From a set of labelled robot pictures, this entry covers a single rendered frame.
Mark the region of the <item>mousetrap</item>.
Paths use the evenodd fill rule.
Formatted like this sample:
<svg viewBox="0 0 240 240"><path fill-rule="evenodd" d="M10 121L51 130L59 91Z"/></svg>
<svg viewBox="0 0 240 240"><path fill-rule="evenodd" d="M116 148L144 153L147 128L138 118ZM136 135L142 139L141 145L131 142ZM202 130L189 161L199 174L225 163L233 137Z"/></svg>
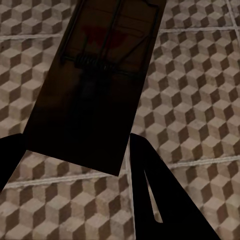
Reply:
<svg viewBox="0 0 240 240"><path fill-rule="evenodd" d="M78 0L21 148L119 176L167 0Z"/></svg>

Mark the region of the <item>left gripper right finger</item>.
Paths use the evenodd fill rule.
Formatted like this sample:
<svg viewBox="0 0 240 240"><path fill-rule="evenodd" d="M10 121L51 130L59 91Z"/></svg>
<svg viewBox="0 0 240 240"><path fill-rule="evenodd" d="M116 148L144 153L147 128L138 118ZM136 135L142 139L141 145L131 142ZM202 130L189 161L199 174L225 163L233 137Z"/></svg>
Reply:
<svg viewBox="0 0 240 240"><path fill-rule="evenodd" d="M221 240L145 137L130 133L129 151L136 240Z"/></svg>

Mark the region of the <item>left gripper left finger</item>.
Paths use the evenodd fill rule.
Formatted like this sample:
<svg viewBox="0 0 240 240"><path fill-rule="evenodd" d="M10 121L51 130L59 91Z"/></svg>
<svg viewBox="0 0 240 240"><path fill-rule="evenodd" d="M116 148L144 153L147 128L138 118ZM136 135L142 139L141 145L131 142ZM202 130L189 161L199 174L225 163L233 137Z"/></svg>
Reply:
<svg viewBox="0 0 240 240"><path fill-rule="evenodd" d="M26 152L21 133L0 138L0 193Z"/></svg>

